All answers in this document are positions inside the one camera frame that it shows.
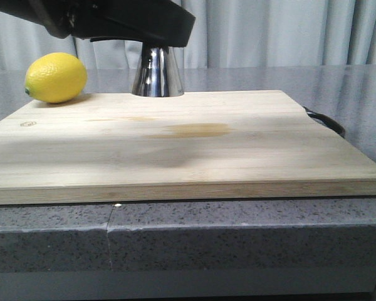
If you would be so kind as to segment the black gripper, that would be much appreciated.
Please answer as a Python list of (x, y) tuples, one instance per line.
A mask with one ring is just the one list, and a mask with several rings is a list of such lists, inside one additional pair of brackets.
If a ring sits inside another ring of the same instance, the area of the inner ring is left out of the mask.
[(104, 38), (95, 1), (0, 1), (0, 12), (44, 26), (57, 38)]

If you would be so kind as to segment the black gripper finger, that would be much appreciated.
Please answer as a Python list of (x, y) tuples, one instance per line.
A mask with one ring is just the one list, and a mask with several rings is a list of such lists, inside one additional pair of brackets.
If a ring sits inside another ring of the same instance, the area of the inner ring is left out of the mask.
[(74, 1), (70, 33), (90, 41), (129, 40), (187, 46), (195, 16), (172, 1)]

